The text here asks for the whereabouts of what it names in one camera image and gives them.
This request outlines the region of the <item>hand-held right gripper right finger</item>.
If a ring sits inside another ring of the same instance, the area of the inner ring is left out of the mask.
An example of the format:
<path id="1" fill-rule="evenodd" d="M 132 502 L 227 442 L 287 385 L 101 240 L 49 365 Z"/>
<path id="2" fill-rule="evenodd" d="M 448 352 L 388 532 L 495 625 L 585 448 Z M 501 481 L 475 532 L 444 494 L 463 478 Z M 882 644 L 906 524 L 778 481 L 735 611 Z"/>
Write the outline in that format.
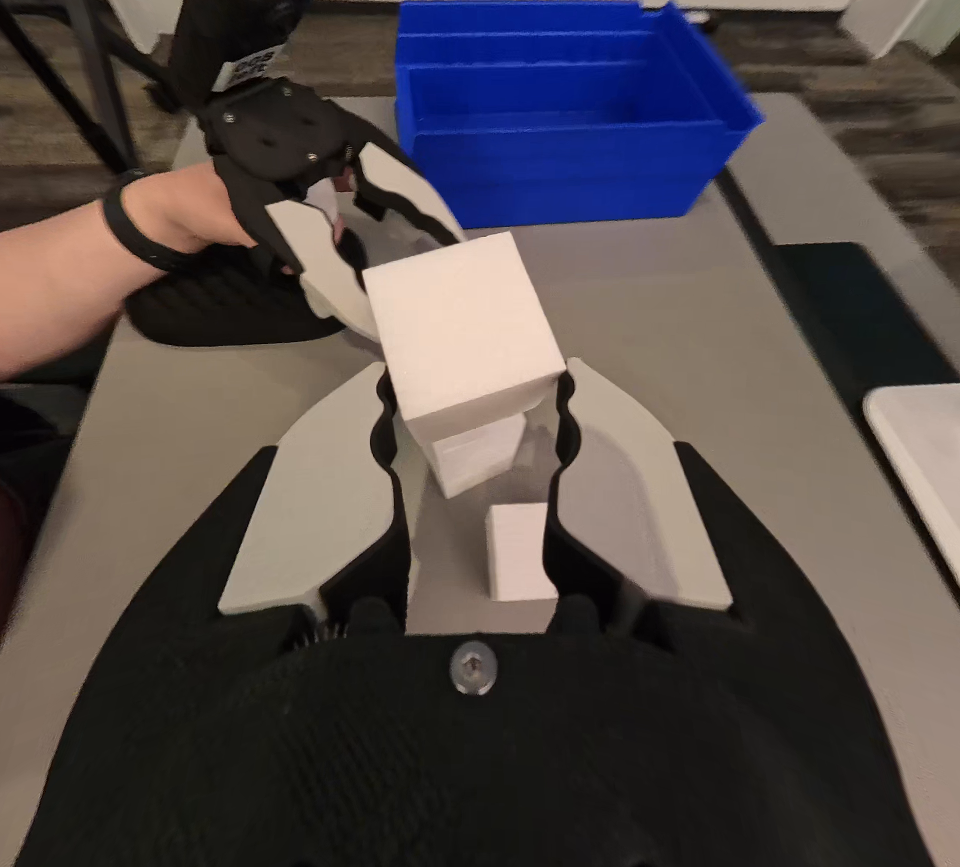
<path id="1" fill-rule="evenodd" d="M 614 632 L 655 602 L 729 613 L 732 591 L 667 428 L 576 357 L 556 407 L 543 567 L 558 596 L 586 597 Z"/>

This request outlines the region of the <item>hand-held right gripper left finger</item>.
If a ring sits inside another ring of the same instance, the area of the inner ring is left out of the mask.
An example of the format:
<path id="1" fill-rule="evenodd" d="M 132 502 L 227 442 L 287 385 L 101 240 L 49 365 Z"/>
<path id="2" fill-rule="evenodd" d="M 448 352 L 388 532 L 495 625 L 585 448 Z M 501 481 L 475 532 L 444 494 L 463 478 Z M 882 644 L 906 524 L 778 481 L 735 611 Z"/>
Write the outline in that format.
<path id="1" fill-rule="evenodd" d="M 218 604 L 228 616 L 300 606 L 345 627 L 379 598 L 406 626 L 412 551 L 394 470 L 397 401 L 376 361 L 318 401 L 275 446 Z"/>

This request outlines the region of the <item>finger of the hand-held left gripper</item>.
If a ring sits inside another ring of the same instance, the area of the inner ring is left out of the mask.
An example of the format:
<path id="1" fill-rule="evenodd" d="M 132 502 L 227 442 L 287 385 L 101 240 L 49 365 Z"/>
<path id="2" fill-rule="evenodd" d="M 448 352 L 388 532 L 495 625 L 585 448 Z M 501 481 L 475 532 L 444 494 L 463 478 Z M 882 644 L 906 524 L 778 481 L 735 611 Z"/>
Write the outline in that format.
<path id="1" fill-rule="evenodd" d="M 354 205 L 375 220 L 388 212 L 439 245 L 466 242 L 462 226 L 440 193 L 414 168 L 374 142 L 367 142 L 351 160 Z"/>
<path id="2" fill-rule="evenodd" d="M 369 297 L 354 268 L 338 251 L 327 214 L 292 200 L 271 203 L 266 213 L 290 252 L 287 263 L 297 272 L 310 309 L 318 317 L 334 317 L 354 333 L 378 343 Z"/>

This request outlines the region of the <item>white foam cube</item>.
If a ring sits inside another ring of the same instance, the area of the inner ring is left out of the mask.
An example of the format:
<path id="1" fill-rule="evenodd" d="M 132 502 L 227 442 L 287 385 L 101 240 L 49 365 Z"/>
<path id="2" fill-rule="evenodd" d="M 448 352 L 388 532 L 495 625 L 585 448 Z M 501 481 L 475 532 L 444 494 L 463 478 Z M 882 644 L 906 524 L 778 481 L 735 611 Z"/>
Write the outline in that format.
<path id="1" fill-rule="evenodd" d="M 546 575 L 544 543 L 548 505 L 494 504 L 486 513 L 488 595 L 494 602 L 556 600 Z"/>
<path id="2" fill-rule="evenodd" d="M 514 465 L 527 426 L 524 413 L 501 418 L 423 447 L 438 488 L 447 500 Z"/>
<path id="3" fill-rule="evenodd" d="M 423 446 L 531 410 L 567 369 L 509 231 L 364 281 L 399 413 Z"/>

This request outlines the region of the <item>blue plastic bin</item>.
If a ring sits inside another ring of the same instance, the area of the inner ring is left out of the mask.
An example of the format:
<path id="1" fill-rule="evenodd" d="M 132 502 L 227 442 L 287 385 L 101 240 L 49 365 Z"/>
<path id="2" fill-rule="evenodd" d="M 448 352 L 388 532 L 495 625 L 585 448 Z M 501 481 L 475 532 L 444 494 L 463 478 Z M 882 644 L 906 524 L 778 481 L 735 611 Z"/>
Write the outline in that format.
<path id="1" fill-rule="evenodd" d="M 394 79 L 464 229 L 684 216 L 764 120 L 673 2 L 404 1 Z"/>

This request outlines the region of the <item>person's left forearm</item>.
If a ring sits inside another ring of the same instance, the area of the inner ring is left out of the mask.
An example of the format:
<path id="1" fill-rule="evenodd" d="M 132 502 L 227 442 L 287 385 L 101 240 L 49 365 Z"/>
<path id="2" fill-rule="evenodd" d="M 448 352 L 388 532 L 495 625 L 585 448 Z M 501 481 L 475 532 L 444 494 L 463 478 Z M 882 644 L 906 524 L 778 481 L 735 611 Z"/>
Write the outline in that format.
<path id="1" fill-rule="evenodd" d="M 101 201 L 1 235 L 1 381 L 69 354 L 162 271 L 114 236 Z"/>

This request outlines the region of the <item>person's left hand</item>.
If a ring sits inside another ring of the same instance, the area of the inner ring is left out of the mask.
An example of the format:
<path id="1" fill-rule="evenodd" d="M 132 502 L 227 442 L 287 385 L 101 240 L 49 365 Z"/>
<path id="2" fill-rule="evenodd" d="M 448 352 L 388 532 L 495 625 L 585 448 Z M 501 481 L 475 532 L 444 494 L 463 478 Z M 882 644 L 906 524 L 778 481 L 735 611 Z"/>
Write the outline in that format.
<path id="1" fill-rule="evenodd" d="M 213 245 L 252 249 L 258 244 L 236 219 L 210 159 L 140 177 L 121 190 L 120 203 L 143 237 L 181 254 Z"/>

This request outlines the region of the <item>black wrist rest pad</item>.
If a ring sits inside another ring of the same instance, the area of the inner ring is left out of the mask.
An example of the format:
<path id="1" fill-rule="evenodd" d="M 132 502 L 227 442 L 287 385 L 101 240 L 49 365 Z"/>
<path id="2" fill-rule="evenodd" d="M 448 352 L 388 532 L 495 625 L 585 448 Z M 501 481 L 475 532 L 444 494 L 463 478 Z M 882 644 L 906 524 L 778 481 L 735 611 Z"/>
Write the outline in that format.
<path id="1" fill-rule="evenodd" d="M 252 249 L 223 245 L 129 296 L 126 316 L 151 342 L 179 348 L 297 344 L 345 329 L 312 311 L 299 279 L 279 261 L 267 266 Z"/>

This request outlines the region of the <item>black wristband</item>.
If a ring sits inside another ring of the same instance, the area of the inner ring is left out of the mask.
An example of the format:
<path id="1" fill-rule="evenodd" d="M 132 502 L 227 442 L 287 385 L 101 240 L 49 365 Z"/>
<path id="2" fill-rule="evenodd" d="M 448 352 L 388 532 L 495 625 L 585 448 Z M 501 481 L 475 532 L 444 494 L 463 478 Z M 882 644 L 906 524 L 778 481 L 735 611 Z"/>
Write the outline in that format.
<path id="1" fill-rule="evenodd" d="M 117 177 L 114 186 L 101 199 L 105 224 L 113 238 L 138 261 L 166 274 L 186 271 L 202 256 L 200 251 L 179 251 L 149 238 L 126 212 L 124 190 L 146 176 L 141 168 L 132 168 Z"/>

